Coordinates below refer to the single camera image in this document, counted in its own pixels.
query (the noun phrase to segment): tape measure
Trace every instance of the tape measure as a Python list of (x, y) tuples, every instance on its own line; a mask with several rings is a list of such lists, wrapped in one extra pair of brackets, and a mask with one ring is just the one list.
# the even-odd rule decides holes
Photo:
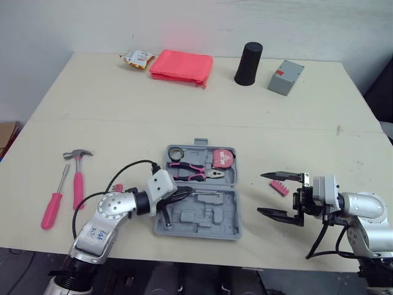
[(216, 149), (213, 151), (213, 168), (230, 168), (234, 161), (234, 155), (227, 149)]

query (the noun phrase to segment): pink hammer handle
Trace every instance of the pink hammer handle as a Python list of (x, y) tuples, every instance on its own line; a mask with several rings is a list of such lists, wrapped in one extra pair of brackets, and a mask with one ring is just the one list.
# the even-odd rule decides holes
[(79, 203), (84, 199), (84, 176), (82, 172), (75, 172), (74, 176), (74, 209), (78, 207)]
[(59, 192), (54, 192), (52, 194), (52, 198), (47, 205), (44, 217), (41, 221), (41, 227), (43, 229), (50, 229), (54, 225), (62, 196), (63, 195)]

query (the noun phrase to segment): hammer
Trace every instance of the hammer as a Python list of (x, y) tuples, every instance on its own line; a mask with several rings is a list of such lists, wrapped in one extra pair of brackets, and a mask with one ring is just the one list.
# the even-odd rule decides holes
[(76, 169), (74, 175), (74, 209), (78, 207), (79, 203), (84, 199), (84, 176), (80, 172), (80, 161), (84, 155), (93, 155), (91, 152), (85, 149), (75, 149), (72, 152), (65, 152), (63, 154), (64, 159), (69, 160), (75, 158)]

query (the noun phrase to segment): tool case compartment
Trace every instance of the tool case compartment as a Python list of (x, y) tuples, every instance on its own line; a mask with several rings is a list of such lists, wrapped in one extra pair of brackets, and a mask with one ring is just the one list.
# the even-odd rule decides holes
[[(165, 152), (165, 169), (172, 175), (190, 176), (195, 174), (182, 168), (169, 167), (173, 161), (168, 152), (171, 148), (181, 148), (184, 156), (181, 162), (194, 165), (204, 165), (212, 168), (213, 151), (226, 149), (235, 156), (231, 147), (208, 146), (208, 140), (195, 139), (191, 145), (170, 145)], [(224, 171), (223, 178), (206, 178), (205, 181), (176, 181), (177, 186), (190, 186), (195, 194), (185, 199), (169, 204), (168, 214), (171, 226), (166, 226), (162, 213), (157, 213), (154, 221), (154, 231), (160, 235), (183, 237), (215, 238), (221, 240), (237, 240), (241, 236), (241, 221), (239, 195), (233, 186), (237, 182), (236, 157), (233, 165), (228, 169), (215, 168)], [(204, 195), (198, 193), (219, 193)]]

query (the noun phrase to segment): black cup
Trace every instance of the black cup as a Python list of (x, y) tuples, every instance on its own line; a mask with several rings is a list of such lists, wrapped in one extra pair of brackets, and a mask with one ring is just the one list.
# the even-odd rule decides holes
[(250, 86), (255, 82), (262, 45), (258, 42), (248, 42), (243, 49), (238, 71), (235, 75), (235, 82), (242, 86)]

